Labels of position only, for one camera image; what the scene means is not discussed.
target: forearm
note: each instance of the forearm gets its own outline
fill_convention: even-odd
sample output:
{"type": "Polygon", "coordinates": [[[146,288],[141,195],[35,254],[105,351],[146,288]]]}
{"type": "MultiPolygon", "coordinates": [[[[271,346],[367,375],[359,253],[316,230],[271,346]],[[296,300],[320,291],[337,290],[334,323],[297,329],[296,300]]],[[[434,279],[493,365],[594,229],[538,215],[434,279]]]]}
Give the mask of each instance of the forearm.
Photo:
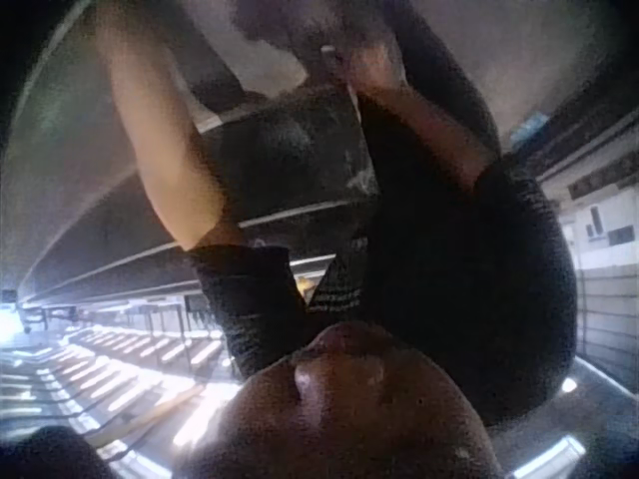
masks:
{"type": "Polygon", "coordinates": [[[370,96],[411,128],[464,190],[473,191],[476,180],[495,159],[474,134],[410,86],[370,96]]]}
{"type": "Polygon", "coordinates": [[[190,249],[221,221],[225,195],[165,51],[143,26],[106,28],[103,59],[147,196],[169,233],[190,249]]]}

